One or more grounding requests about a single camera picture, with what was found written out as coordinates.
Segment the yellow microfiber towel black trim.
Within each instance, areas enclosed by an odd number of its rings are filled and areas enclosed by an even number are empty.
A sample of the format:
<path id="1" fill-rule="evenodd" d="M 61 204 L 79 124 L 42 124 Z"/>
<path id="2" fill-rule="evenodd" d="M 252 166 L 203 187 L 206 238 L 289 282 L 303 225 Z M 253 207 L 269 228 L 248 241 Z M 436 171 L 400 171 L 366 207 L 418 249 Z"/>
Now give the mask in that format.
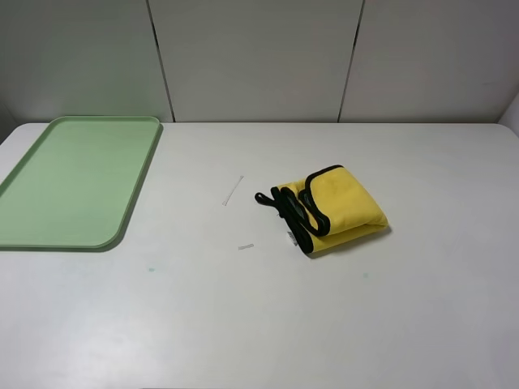
<path id="1" fill-rule="evenodd" d="M 317 254 L 355 239 L 379 233 L 388 219 L 362 184 L 342 165 L 255 194 L 255 201 L 273 207 L 300 250 Z"/>

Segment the light green plastic tray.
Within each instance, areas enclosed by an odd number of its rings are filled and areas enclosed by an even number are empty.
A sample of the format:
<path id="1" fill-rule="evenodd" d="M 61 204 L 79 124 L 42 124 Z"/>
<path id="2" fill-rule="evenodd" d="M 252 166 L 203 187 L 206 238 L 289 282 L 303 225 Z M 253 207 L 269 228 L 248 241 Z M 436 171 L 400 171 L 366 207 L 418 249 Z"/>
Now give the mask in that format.
<path id="1" fill-rule="evenodd" d="M 113 246 L 126 231 L 161 132 L 154 117 L 53 120 L 1 184 L 2 250 Z"/>

